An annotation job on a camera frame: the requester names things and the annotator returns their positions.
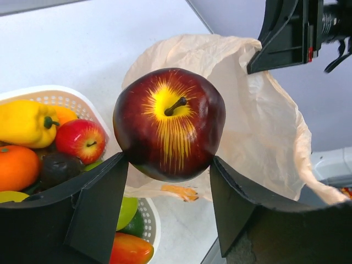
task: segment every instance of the dark red apple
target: dark red apple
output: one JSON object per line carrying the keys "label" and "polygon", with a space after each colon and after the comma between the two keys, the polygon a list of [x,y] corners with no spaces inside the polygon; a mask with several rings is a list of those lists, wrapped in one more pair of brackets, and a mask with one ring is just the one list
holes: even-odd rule
{"label": "dark red apple", "polygon": [[113,126],[118,144],[139,171],[182,182],[210,165],[225,118],[224,100],[207,79],[168,68],[148,73],[122,91]]}
{"label": "dark red apple", "polygon": [[90,120],[75,119],[59,127],[55,138],[59,152],[79,157],[83,164],[97,161],[105,149],[105,132]]}

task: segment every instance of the perforated basket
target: perforated basket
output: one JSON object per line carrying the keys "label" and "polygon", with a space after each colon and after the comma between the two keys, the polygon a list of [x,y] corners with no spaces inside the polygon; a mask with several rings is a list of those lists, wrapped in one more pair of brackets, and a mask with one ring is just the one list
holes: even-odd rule
{"label": "perforated basket", "polygon": [[[106,149],[111,149],[109,148],[110,130],[94,105],[81,93],[58,85],[42,85],[0,93],[0,104],[20,99],[37,101],[47,105],[64,106],[73,110],[80,118],[100,124],[106,133]],[[103,159],[110,157],[112,154],[114,154],[112,150],[106,151]],[[138,210],[142,213],[145,224],[143,239],[151,243],[156,251],[161,235],[159,214],[151,199],[139,199]]]}

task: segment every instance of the plastic bag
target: plastic bag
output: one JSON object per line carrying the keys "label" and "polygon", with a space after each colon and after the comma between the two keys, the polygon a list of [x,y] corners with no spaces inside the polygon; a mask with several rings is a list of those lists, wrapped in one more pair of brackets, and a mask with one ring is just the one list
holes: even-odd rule
{"label": "plastic bag", "polygon": [[[337,189],[315,179],[311,133],[295,102],[269,72],[247,75],[246,65],[260,48],[260,42],[251,38],[175,36],[148,48],[127,72],[122,89],[161,68],[198,73],[225,100],[227,118],[218,156],[242,175],[287,198],[297,200],[307,184],[329,204],[346,200]],[[129,166],[125,195],[212,200],[209,170],[193,180],[170,184]]]}

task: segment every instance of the white table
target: white table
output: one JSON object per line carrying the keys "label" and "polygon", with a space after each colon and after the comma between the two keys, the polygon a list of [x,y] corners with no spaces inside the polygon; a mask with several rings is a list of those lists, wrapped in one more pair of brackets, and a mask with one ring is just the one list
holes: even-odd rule
{"label": "white table", "polygon": [[[112,128],[126,71],[158,40],[206,34],[186,1],[94,0],[0,18],[0,92],[56,84],[78,90]],[[212,203],[154,199],[162,237],[153,263],[199,264],[217,237]]]}

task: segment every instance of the orange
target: orange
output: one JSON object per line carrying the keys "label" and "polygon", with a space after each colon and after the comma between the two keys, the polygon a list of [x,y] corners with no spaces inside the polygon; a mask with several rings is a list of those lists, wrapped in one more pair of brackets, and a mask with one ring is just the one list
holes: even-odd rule
{"label": "orange", "polygon": [[20,191],[37,181],[40,160],[26,147],[0,147],[0,191]]}
{"label": "orange", "polygon": [[53,106],[56,110],[57,118],[59,119],[59,124],[63,125],[71,120],[77,119],[77,115],[71,109],[63,106]]}

